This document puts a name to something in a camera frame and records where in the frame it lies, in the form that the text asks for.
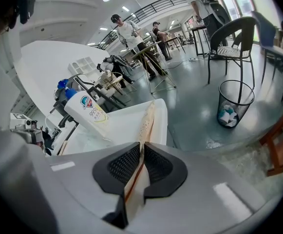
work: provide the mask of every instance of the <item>black chair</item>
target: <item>black chair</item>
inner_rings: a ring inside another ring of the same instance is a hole
[[[234,39],[231,47],[233,48],[234,46],[236,46],[238,48],[241,41],[242,41],[242,33],[238,34],[238,36]]]
[[[277,58],[283,60],[283,49],[273,45],[273,39],[276,34],[276,27],[273,26],[272,23],[269,22],[261,13],[257,11],[252,11],[252,15],[258,27],[260,46],[264,49],[264,71],[262,77],[263,83],[264,74],[266,71],[267,54],[272,54],[275,57],[275,61]],[[272,80],[274,78],[275,71],[276,64],[274,65]]]
[[[210,54],[208,56],[208,84],[210,82],[210,60],[224,59],[226,61],[226,75],[228,68],[228,60],[234,61],[241,68],[241,82],[243,82],[243,61],[250,62],[253,75],[253,88],[255,87],[255,76],[252,57],[250,55],[254,38],[255,19],[252,17],[242,17],[231,22],[228,22],[218,29],[210,39]],[[220,46],[223,38],[230,36],[241,30],[241,33],[236,37],[233,45],[240,45],[241,49],[227,46]]]

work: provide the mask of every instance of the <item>gray floor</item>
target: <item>gray floor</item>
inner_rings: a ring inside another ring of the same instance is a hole
[[[170,54],[173,60],[167,63],[170,77],[177,85],[176,89],[160,91],[152,96],[143,69],[137,68],[133,71],[137,91],[128,94],[130,101],[127,105],[156,98],[164,99],[169,114],[168,145],[177,145],[183,151],[195,151],[219,161],[252,184],[266,200],[283,192],[283,174],[265,176],[271,167],[268,150],[255,143],[283,114],[283,74],[277,70],[272,81],[273,66],[267,63],[261,86],[264,60],[260,47],[254,45],[252,58],[256,81],[255,101],[237,127],[225,129],[216,119],[218,87],[225,80],[240,79],[239,66],[230,61],[228,74],[225,76],[225,62],[212,60],[211,80],[207,85],[207,59],[199,57],[201,59],[195,62],[186,61],[196,57],[194,45],[185,46],[185,51],[186,54],[182,50],[172,50]],[[152,88],[160,81],[159,77],[153,80]],[[244,82],[252,87],[249,63],[244,63]],[[127,97],[121,98],[123,101],[128,100]]]
[[[244,142],[263,134],[283,114],[283,75],[277,70],[272,81],[273,66],[267,64],[261,86],[264,62],[259,46],[253,46],[252,50],[256,81],[255,101],[234,129],[225,129],[217,122],[218,87],[225,80],[240,79],[240,68],[230,61],[228,74],[225,76],[225,62],[212,60],[210,84],[207,85],[207,60],[199,57],[201,59],[195,62],[185,61],[195,57],[194,45],[185,46],[185,51],[186,54],[182,50],[171,51],[173,60],[167,64],[170,77],[177,85],[176,89],[163,90],[152,96],[144,71],[138,68],[133,77],[137,91],[129,93],[131,101],[127,103],[131,106],[156,98],[164,99],[169,113],[169,130],[179,149],[199,151]],[[159,77],[156,78],[151,86],[154,88],[160,81]],[[244,82],[252,86],[249,63],[244,64]],[[169,85],[163,83],[159,88],[164,86]]]

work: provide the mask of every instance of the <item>ceiling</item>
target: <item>ceiling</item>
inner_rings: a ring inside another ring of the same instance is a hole
[[[21,25],[20,43],[35,40],[59,40],[87,44],[100,41],[111,29],[110,17],[123,18],[156,0],[36,0],[34,14]],[[122,9],[126,6],[130,12]]]

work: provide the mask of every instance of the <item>man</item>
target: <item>man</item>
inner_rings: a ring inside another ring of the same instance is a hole
[[[182,39],[182,36],[180,34],[178,34],[178,39],[179,39],[181,45],[185,45],[184,40]]]
[[[167,51],[166,51],[166,45],[165,45],[165,40],[166,40],[166,36],[168,35],[168,33],[165,33],[165,32],[161,32],[158,27],[159,27],[159,22],[154,22],[153,23],[153,33],[155,34],[156,36],[156,41],[162,41],[158,44],[159,48],[161,49],[162,51],[162,54],[164,55],[165,57],[165,60],[171,60],[172,57],[169,57],[168,54],[167,54]]]
[[[215,18],[209,5],[205,5],[201,0],[187,0],[192,5],[195,12],[195,18],[198,23],[202,20],[208,30],[209,37],[211,37],[223,25]],[[227,46],[226,39],[222,41],[223,46]]]
[[[133,50],[135,47],[137,47],[140,51],[147,47],[139,35],[140,28],[133,21],[123,22],[122,18],[117,14],[114,14],[111,17],[111,21],[118,25],[117,34],[121,43],[124,45],[127,44],[134,54],[136,54]],[[160,64],[156,61],[155,56],[150,50],[147,50],[145,54],[148,56],[149,61],[160,75],[164,76],[167,74],[167,71],[162,71],[159,68]],[[145,70],[147,70],[150,74],[149,80],[153,80],[156,77],[155,72],[150,68],[144,58],[139,56],[138,59],[142,62]]]
[[[31,121],[31,128],[32,129],[37,129],[38,128],[38,121],[37,120],[32,120]],[[45,152],[49,156],[51,156],[52,152],[50,151],[50,149],[52,150],[52,144],[53,144],[54,140],[52,140],[52,138],[48,134],[49,130],[48,130],[47,127],[46,127],[45,131],[43,131],[43,126],[41,126],[39,129],[42,131],[42,135],[43,135],[43,139],[44,139]],[[37,146],[43,147],[43,142],[38,142]]]

